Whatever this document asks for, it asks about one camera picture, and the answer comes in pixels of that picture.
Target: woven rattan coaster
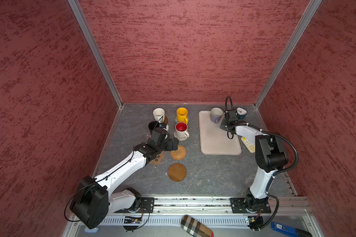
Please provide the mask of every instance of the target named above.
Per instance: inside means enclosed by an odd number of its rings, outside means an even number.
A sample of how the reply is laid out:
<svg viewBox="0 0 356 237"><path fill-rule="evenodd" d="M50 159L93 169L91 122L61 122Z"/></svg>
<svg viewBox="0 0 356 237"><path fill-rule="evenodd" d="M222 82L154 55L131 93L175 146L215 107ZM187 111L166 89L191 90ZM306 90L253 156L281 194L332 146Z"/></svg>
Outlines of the woven rattan coaster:
<svg viewBox="0 0 356 237"><path fill-rule="evenodd" d="M185 158L187 152L183 146L178 145L178 149L170 151L170 154L174 160L181 160L181 159Z"/></svg>

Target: black mug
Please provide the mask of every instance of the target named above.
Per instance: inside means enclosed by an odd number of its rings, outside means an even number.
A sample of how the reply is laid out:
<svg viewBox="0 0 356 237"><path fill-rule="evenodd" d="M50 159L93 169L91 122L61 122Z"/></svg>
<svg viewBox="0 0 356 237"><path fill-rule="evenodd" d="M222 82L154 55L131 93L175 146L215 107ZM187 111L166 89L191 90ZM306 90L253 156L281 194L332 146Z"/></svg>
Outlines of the black mug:
<svg viewBox="0 0 356 237"><path fill-rule="evenodd" d="M152 134L153 129L155 129L156 127L159 127L159 125L160 125L160 123L157 121L150 122L148 125L149 133Z"/></svg>

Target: cork coaster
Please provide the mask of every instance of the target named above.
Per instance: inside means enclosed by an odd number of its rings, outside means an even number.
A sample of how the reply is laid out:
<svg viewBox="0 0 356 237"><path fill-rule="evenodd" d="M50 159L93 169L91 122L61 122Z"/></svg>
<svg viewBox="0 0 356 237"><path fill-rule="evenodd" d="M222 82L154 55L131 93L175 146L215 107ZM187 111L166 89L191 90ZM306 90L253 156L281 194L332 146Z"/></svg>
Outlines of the cork coaster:
<svg viewBox="0 0 356 237"><path fill-rule="evenodd" d="M165 153L161 152L161 154L157 155L157 157L154 160L150 161L149 163L159 165L161 163L161 160L163 160L164 158L165 158Z"/></svg>
<svg viewBox="0 0 356 237"><path fill-rule="evenodd" d="M170 151L170 154L174 160L181 160L186 157L187 151L183 146L178 145L178 149Z"/></svg>
<svg viewBox="0 0 356 237"><path fill-rule="evenodd" d="M186 177L186 168L182 164L175 163L170 166L168 174L172 181L179 182Z"/></svg>

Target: black mounting plate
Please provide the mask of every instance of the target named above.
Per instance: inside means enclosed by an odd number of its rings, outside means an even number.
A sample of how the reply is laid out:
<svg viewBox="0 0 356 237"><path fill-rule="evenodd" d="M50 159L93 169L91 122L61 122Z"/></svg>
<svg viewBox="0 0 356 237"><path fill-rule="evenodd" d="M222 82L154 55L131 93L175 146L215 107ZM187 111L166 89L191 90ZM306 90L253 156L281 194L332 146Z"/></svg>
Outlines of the black mounting plate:
<svg viewBox="0 0 356 237"><path fill-rule="evenodd" d="M149 209L150 213L153 212L154 209L154 198L153 197L141 197L141 204L144 205L145 208ZM116 211L115 213L125 213L125 214L134 214L141 213L141 208L139 208L136 212L131 212L130 209L121 209Z"/></svg>
<svg viewBox="0 0 356 237"><path fill-rule="evenodd" d="M252 214L251 212L247 211L246 208L242 207L242 203L244 202L245 198L237 198L237 197L231 197L229 200L231 201L231 207L232 207L232 213L249 213ZM270 210L270 205L266 204L263 208L261 208L261 213L271 213L272 211Z"/></svg>

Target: red textured wall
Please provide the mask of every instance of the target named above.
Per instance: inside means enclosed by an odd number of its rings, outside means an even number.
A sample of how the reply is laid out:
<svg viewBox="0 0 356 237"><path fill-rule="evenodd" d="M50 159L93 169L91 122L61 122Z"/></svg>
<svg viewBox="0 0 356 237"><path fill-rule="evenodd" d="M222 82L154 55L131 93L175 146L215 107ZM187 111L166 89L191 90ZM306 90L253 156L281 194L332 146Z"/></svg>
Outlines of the red textured wall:
<svg viewBox="0 0 356 237"><path fill-rule="evenodd" d="M309 0L81 0L124 102L254 103Z"/></svg>
<svg viewBox="0 0 356 237"><path fill-rule="evenodd" d="M116 110L66 0L0 1L0 237L62 234Z"/></svg>
<svg viewBox="0 0 356 237"><path fill-rule="evenodd" d="M356 0L323 0L260 107L326 236L356 236Z"/></svg>

